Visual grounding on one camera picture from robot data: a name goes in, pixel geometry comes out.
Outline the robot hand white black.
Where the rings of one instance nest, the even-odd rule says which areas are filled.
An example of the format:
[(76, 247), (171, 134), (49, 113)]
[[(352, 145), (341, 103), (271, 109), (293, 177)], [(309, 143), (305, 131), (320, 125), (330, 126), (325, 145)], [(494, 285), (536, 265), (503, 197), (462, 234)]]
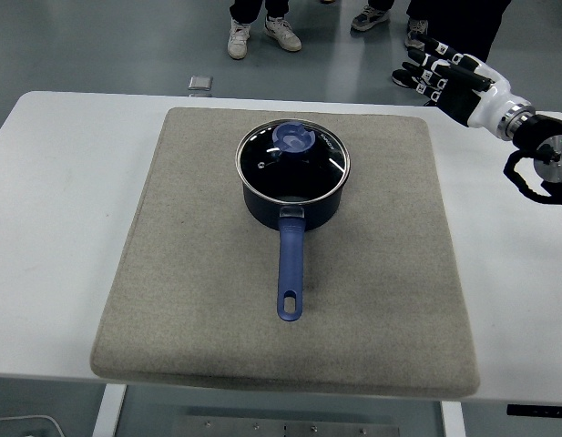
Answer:
[(516, 123), (536, 113), (529, 101), (512, 93), (506, 78), (479, 58), (427, 35), (417, 38), (424, 49), (408, 50), (412, 61), (403, 64), (410, 75), (406, 84), (457, 123), (510, 139)]

